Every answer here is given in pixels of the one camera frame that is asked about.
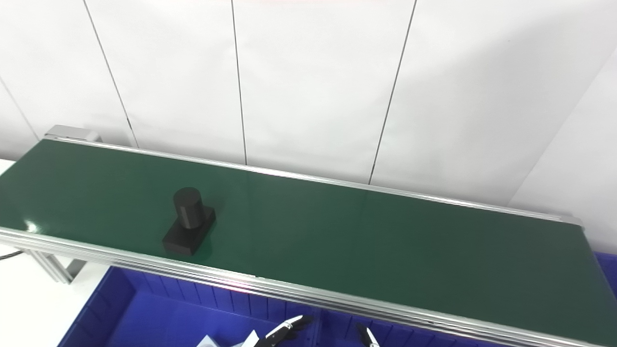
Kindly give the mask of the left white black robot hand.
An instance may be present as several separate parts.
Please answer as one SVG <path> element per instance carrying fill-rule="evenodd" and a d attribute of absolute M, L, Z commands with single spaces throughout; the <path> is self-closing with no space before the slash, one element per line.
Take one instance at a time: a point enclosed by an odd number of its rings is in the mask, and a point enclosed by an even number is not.
<path fill-rule="evenodd" d="M 251 331 L 240 347 L 277 347 L 281 342 L 294 340 L 297 335 L 313 322 L 313 315 L 299 315 L 282 321 L 268 334 L 258 336 L 255 330 Z"/>

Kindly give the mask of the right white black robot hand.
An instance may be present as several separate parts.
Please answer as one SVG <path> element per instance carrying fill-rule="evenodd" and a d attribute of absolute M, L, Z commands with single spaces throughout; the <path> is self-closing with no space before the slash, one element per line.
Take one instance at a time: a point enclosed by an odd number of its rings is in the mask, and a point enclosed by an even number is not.
<path fill-rule="evenodd" d="M 379 347 L 380 344 L 374 336 L 372 330 L 362 323 L 355 323 L 359 340 L 364 347 Z"/>

